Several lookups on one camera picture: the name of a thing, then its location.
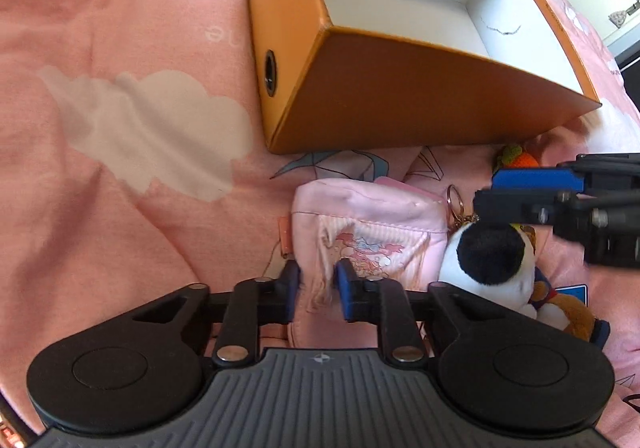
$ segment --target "bolt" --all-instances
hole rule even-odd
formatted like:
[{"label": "bolt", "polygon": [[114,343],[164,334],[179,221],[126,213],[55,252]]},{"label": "bolt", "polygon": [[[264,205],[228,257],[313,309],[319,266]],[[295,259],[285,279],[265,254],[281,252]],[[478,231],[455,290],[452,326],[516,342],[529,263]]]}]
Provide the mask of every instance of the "bolt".
[{"label": "bolt", "polygon": [[540,208],[540,211],[538,212],[538,222],[540,224],[546,224],[548,220],[549,220],[549,211],[546,208]]},{"label": "bolt", "polygon": [[596,228],[606,228],[609,225],[609,215],[604,210],[594,208],[591,212],[591,223]]},{"label": "bolt", "polygon": [[240,345],[226,345],[220,347],[216,354],[224,362],[241,362],[249,355],[249,351]]},{"label": "bolt", "polygon": [[410,345],[396,347],[391,355],[402,363],[417,362],[424,357],[424,354],[422,354],[422,351],[418,347],[412,347]]}]

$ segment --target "round hole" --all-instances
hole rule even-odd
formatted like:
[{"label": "round hole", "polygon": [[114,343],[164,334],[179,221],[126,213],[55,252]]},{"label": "round hole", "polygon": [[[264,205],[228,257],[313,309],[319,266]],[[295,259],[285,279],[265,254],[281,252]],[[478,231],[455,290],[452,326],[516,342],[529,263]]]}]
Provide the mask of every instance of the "round hole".
[{"label": "round hole", "polygon": [[276,67],[276,56],[273,51],[269,49],[264,57],[264,87],[267,89],[267,94],[273,98],[276,93],[276,87],[278,86],[278,70]]}]

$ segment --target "brown plush toy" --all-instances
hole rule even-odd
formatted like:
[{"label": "brown plush toy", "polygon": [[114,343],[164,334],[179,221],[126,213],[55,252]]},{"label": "brown plush toy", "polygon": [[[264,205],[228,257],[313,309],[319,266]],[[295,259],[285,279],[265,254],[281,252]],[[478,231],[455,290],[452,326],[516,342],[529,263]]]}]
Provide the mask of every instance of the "brown plush toy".
[{"label": "brown plush toy", "polygon": [[580,299],[558,293],[538,268],[530,302],[538,311],[539,321],[586,342],[604,346],[609,336],[609,324],[598,320]]}]

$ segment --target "plush toy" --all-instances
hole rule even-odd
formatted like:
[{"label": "plush toy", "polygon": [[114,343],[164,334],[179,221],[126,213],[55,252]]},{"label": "plush toy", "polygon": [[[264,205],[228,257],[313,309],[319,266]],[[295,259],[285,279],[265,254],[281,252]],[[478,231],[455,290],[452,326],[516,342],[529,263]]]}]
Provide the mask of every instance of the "plush toy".
[{"label": "plush toy", "polygon": [[540,164],[519,144],[508,144],[497,155],[494,173],[500,168],[538,168]]},{"label": "plush toy", "polygon": [[606,322],[551,287],[535,266],[531,241],[515,226],[462,226],[449,239],[438,279],[599,346],[608,336]]},{"label": "plush toy", "polygon": [[447,244],[439,280],[536,318],[533,246],[508,224],[465,224]]},{"label": "plush toy", "polygon": [[603,347],[609,337],[608,322],[598,320],[575,296],[558,293],[538,268],[530,302],[538,311],[539,321],[576,338]]}]

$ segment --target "pink bedsheet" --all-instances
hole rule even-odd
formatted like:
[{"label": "pink bedsheet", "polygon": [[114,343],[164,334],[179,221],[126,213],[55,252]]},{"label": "pink bedsheet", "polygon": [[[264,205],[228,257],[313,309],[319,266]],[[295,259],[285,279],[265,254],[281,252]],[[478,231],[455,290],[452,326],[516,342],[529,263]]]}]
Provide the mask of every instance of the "pink bedsheet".
[{"label": "pink bedsheet", "polygon": [[[543,164],[640,151],[638,114],[590,24],[550,0],[603,107],[529,144]],[[46,345],[195,280],[229,290],[282,264],[276,218],[297,186],[390,176],[470,204],[492,147],[280,157],[262,141],[247,0],[0,0],[0,388],[41,428],[25,386]],[[612,324],[619,385],[599,425],[640,446],[640,277],[585,269],[548,238],[539,265],[587,282]],[[286,345],[279,329],[269,344]]]}]

